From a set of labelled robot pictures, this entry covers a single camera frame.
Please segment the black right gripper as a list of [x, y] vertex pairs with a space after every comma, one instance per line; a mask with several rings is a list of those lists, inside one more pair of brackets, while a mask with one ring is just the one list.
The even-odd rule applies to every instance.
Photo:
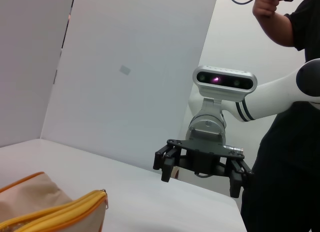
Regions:
[[250, 186], [253, 171], [244, 161], [242, 148], [206, 140], [173, 140], [154, 155], [153, 169], [161, 169], [161, 181], [169, 182], [174, 167], [196, 174], [226, 174], [230, 197], [239, 198], [241, 188]]

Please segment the operator bare hand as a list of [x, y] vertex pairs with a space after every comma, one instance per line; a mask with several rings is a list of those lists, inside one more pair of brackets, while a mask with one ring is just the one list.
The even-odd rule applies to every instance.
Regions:
[[283, 0], [255, 0], [252, 13], [256, 18], [272, 17]]

